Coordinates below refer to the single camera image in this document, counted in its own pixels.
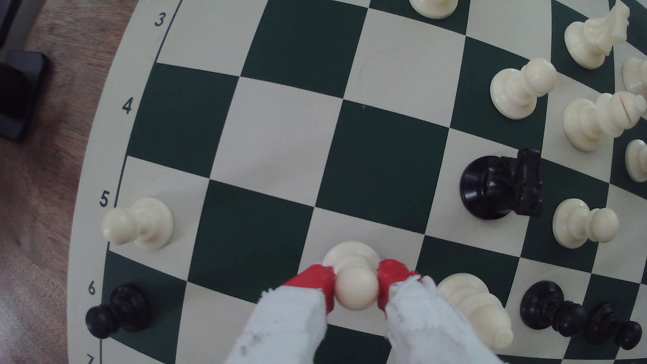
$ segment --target black pawn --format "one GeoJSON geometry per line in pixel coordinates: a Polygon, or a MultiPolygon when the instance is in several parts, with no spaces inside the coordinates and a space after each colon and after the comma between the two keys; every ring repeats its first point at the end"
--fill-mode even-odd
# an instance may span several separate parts
{"type": "Polygon", "coordinates": [[[621,321],[613,305],[603,303],[589,314],[589,321],[584,329],[584,339],[597,345],[607,341],[610,337],[619,347],[631,350],[641,340],[642,327],[635,321],[621,321]]]}
{"type": "Polygon", "coordinates": [[[586,325],[586,311],[582,305],[564,301],[564,293],[557,283],[543,280],[533,284],[523,295],[521,319],[529,328],[543,330],[552,326],[562,336],[573,336],[586,325]]]}
{"type": "Polygon", "coordinates": [[[92,307],[85,314],[85,325],[90,334],[107,339],[122,328],[138,332],[148,327],[151,308],[146,296],[132,284],[124,284],[113,290],[109,304],[92,307]]]}
{"type": "Polygon", "coordinates": [[[540,161],[539,151],[531,149],[519,150],[516,159],[493,155],[476,159],[461,176],[463,205],[472,215],[485,220],[502,218],[510,211],[539,216],[540,161]]]}

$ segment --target chessboard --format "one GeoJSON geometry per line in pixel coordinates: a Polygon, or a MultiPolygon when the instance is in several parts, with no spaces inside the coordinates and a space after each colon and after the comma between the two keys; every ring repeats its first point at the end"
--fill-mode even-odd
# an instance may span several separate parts
{"type": "MultiPolygon", "coordinates": [[[[590,310],[612,303],[647,325],[647,183],[624,154],[647,121],[593,152],[567,140],[576,98],[625,90],[622,65],[647,59],[647,1],[630,8],[628,41],[595,70],[564,43],[574,21],[615,0],[459,0],[448,18],[408,0],[141,0],[105,83],[87,146],[68,279],[71,363],[221,363],[261,292],[347,240],[369,244],[436,282],[480,277],[512,319],[512,364],[647,363],[633,350],[533,330],[519,314],[535,282],[558,283],[590,310]],[[489,84],[505,68],[550,60],[556,87],[510,120],[489,84]],[[543,213],[479,220],[461,203],[465,167],[484,155],[541,151],[543,213]],[[113,207],[154,197],[173,213],[171,242],[110,244],[113,207]],[[557,205],[580,198],[620,220],[612,242],[566,249],[557,205]],[[137,285],[151,327],[94,338],[87,310],[137,285]]],[[[337,304],[315,363],[393,363],[377,306],[337,304]]]]}

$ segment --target wooden table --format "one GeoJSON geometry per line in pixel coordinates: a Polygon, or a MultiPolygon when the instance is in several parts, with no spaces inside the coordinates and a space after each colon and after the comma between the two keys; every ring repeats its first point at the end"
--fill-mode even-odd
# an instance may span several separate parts
{"type": "MultiPolygon", "coordinates": [[[[137,0],[48,0],[25,47],[52,72],[27,138],[0,139],[0,363],[67,363],[67,259],[83,155],[137,0]]],[[[71,358],[82,363],[87,358],[71,358]]]]}

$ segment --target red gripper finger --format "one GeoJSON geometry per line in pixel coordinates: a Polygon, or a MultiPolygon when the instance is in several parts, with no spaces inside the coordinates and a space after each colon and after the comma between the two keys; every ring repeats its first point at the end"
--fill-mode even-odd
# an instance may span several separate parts
{"type": "Polygon", "coordinates": [[[325,267],[321,264],[313,264],[305,271],[292,277],[284,286],[319,288],[325,296],[326,313],[334,308],[334,270],[333,267],[325,267]]]}

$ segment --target black chess piece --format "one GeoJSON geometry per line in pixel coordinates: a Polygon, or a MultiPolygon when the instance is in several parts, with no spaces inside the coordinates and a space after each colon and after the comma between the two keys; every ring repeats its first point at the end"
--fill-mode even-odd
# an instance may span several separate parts
{"type": "Polygon", "coordinates": [[[615,308],[610,303],[599,304],[589,314],[584,328],[584,339],[598,345],[609,338],[624,350],[631,350],[638,345],[642,337],[642,327],[631,320],[621,321],[615,308]]]}
{"type": "Polygon", "coordinates": [[[493,155],[476,159],[461,176],[463,205],[474,216],[486,220],[502,218],[510,211],[539,216],[540,161],[541,154],[533,149],[519,150],[516,159],[493,155]]]}
{"type": "Polygon", "coordinates": [[[109,304],[92,307],[85,314],[85,325],[90,334],[107,339],[122,328],[138,332],[148,327],[151,308],[146,296],[132,284],[115,288],[109,304]]]}
{"type": "Polygon", "coordinates": [[[49,61],[42,53],[10,51],[0,63],[0,135],[25,136],[49,61]]]}
{"type": "Polygon", "coordinates": [[[552,326],[562,336],[573,336],[586,325],[586,311],[582,305],[564,301],[564,293],[557,283],[543,280],[533,284],[523,295],[521,319],[526,326],[543,330],[552,326]]]}

